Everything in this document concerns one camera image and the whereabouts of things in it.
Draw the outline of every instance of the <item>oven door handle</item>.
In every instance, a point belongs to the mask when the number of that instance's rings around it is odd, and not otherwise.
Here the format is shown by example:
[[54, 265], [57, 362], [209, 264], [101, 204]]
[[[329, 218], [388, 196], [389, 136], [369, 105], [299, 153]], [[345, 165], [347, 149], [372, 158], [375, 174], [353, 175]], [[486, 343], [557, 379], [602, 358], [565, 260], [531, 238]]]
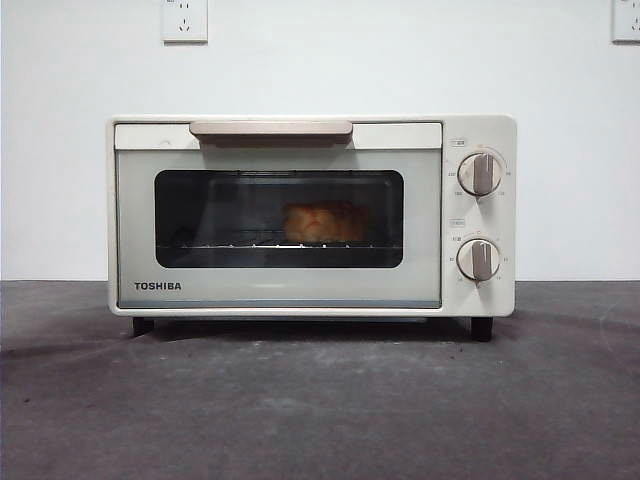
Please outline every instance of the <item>oven door handle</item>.
[[189, 131], [200, 144], [220, 148], [333, 147], [347, 145], [353, 124], [339, 122], [192, 122]]

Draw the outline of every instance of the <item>toshiba logo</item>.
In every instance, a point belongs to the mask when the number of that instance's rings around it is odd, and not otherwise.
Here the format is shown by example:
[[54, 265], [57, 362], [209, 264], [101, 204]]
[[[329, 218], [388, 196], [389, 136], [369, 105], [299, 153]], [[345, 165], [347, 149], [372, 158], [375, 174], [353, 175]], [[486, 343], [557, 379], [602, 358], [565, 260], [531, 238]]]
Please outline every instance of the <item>toshiba logo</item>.
[[136, 290], [182, 290], [180, 282], [134, 282]]

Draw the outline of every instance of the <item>bread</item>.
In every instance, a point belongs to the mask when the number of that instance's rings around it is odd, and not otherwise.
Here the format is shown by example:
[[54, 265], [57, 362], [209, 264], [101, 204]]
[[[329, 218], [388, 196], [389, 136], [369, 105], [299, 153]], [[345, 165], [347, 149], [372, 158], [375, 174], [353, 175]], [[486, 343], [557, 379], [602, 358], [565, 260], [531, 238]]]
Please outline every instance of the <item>bread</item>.
[[350, 202], [289, 204], [284, 213], [285, 236], [296, 243], [362, 241], [369, 223], [366, 207]]

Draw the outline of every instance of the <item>control knob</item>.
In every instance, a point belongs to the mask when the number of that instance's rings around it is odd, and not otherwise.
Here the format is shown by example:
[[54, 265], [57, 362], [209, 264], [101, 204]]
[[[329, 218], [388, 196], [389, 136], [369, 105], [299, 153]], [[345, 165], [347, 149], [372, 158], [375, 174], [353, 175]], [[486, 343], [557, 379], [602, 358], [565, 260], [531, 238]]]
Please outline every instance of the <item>control knob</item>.
[[499, 266], [498, 248], [487, 240], [469, 240], [458, 250], [458, 268], [465, 277], [476, 282], [489, 280]]
[[490, 153], [474, 153], [465, 158], [458, 169], [458, 182], [465, 192], [483, 197], [500, 184], [502, 166]]

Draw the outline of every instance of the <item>timer knob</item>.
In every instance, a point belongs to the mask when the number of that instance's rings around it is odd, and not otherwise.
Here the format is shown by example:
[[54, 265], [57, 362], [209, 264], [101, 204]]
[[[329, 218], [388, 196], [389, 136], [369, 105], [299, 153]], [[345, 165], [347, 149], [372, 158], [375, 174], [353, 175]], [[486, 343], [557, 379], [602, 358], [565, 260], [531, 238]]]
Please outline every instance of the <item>timer knob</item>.
[[465, 277], [476, 282], [489, 280], [499, 266], [498, 248], [487, 240], [469, 240], [458, 250], [458, 268]]

